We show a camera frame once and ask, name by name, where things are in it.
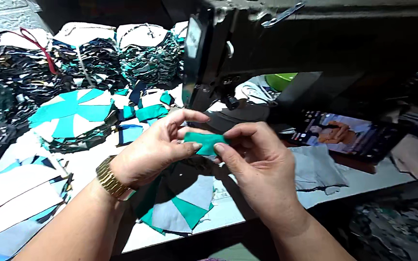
green bowl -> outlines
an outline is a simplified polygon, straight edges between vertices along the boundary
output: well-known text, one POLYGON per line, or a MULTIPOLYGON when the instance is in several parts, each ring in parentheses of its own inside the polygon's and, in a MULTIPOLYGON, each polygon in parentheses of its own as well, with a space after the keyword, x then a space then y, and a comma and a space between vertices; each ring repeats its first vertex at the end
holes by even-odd
POLYGON ((267 74, 265 75, 265 80, 267 84, 272 87, 277 92, 282 92, 290 85, 291 81, 298 74, 294 73, 278 73, 278 74, 267 74))

fingernail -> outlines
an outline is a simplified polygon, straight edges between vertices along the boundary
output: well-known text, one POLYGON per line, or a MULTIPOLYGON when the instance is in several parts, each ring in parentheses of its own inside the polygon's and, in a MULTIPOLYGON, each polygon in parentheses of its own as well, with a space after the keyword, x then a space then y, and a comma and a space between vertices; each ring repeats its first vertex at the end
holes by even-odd
POLYGON ((214 145, 214 150, 216 150, 217 152, 223 152, 225 149, 223 145, 221 145, 220 143, 217 143, 214 145))
POLYGON ((202 148, 202 144, 201 143, 193 143, 193 148, 195 150, 199 150, 200 148, 202 148))

gold watch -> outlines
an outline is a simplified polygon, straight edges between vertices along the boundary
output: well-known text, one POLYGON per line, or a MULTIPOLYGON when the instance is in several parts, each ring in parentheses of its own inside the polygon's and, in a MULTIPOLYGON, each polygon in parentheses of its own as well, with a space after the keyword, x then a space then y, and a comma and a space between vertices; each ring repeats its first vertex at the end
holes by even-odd
POLYGON ((109 168, 109 163, 116 157, 117 155, 110 156, 105 159, 97 168, 96 174, 101 186, 113 197, 119 199, 121 201, 128 200, 136 190, 124 186, 120 181, 116 179, 114 173, 109 168))

metal watch band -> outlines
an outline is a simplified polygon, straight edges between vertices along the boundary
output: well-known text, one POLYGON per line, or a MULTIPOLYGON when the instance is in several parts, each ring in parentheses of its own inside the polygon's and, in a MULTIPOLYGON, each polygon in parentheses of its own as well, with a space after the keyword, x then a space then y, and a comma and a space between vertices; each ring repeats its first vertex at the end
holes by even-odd
POLYGON ((128 192, 129 190, 132 190, 129 187, 126 187, 120 183, 114 176, 113 172, 109 168, 109 163, 116 157, 117 155, 110 156, 107 159, 105 159, 97 168, 96 168, 96 174, 97 178, 99 180, 99 183, 101 186, 113 197, 119 199, 119 200, 127 200, 130 198, 128 196, 126 199, 122 199, 120 196, 123 195, 125 192, 128 192))

white table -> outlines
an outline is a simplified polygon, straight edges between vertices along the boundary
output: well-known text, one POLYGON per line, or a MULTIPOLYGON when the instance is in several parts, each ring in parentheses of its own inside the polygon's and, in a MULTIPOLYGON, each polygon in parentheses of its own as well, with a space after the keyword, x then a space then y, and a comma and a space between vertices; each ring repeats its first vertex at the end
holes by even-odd
MULTIPOLYGON (((0 161, 0 168, 14 162, 16 158, 25 159, 35 154, 69 160, 67 171, 74 173, 74 180, 72 181, 72 196, 74 197, 95 178, 96 167, 106 157, 118 154, 124 149, 124 147, 116 148, 113 140, 114 138, 109 136, 105 143, 97 145, 89 151, 81 151, 66 155, 59 153, 50 155, 48 151, 39 145, 38 138, 36 138, 32 132, 27 132, 19 138, 17 143, 10 146, 0 161)), ((329 196, 323 191, 298 192, 299 201, 306 209, 322 202, 414 181, 414 178, 410 175, 399 173, 388 158, 377 166, 377 173, 373 175, 342 165, 339 165, 339 168, 343 171, 345 178, 348 180, 349 187, 340 188, 339 192, 329 196)), ((203 217, 204 221, 196 226, 193 234, 234 225, 245 222, 247 219, 255 218, 253 213, 245 213, 245 217, 243 217, 238 210, 234 199, 222 184, 222 181, 216 180, 214 182, 214 187, 216 188, 215 197, 213 199, 214 208, 203 217)), ((144 223, 137 223, 131 231, 131 235, 125 245, 123 253, 179 238, 182 237, 169 233, 162 235, 144 223)))

